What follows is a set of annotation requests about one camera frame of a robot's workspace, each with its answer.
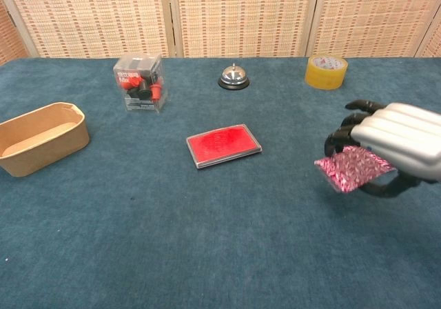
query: blue carpet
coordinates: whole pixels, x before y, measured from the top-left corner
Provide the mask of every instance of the blue carpet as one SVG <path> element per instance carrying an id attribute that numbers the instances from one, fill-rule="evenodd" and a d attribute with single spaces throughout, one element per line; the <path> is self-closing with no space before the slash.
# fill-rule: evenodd
<path id="1" fill-rule="evenodd" d="M 440 185 L 334 192 L 315 169 L 354 99 L 441 112 L 441 59 L 350 59 L 341 89 L 306 59 L 165 59 L 163 113 L 126 112 L 115 59 L 0 67 L 0 121 L 55 101 L 91 142 L 25 178 L 0 170 L 0 308 L 441 308 Z M 261 154 L 197 170 L 185 138 L 246 123 Z"/>

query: packing tape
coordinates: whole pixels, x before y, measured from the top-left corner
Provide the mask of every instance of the packing tape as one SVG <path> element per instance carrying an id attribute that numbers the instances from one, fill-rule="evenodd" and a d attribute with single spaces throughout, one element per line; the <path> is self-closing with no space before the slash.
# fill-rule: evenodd
<path id="1" fill-rule="evenodd" d="M 305 81 L 308 85 L 321 90 L 335 90 L 342 85 L 347 62 L 330 55 L 312 55 L 308 59 Z"/>

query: clear plastic box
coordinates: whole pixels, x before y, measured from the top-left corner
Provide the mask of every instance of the clear plastic box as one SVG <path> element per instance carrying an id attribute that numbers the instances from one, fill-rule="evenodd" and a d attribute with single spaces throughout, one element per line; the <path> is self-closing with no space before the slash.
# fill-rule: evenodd
<path id="1" fill-rule="evenodd" d="M 113 71 L 127 110 L 161 110 L 168 91 L 159 54 L 125 54 Z"/>

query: bell base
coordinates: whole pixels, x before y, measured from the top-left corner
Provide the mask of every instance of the bell base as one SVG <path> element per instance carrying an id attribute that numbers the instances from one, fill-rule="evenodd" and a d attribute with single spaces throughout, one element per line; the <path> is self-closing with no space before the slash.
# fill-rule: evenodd
<path id="1" fill-rule="evenodd" d="M 241 83 L 240 85 L 229 85 L 227 83 L 224 83 L 221 78 L 218 80 L 218 84 L 220 87 L 226 89 L 226 90 L 243 90 L 244 88 L 248 87 L 249 85 L 249 78 L 244 83 Z"/>

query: silver bell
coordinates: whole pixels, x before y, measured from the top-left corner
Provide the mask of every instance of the silver bell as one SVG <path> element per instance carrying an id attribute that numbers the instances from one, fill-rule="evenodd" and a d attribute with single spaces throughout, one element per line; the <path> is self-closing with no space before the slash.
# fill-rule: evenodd
<path id="1" fill-rule="evenodd" d="M 247 78 L 245 70 L 233 63 L 232 66 L 223 70 L 218 84 L 226 90 L 242 90 L 249 85 L 249 79 Z"/>

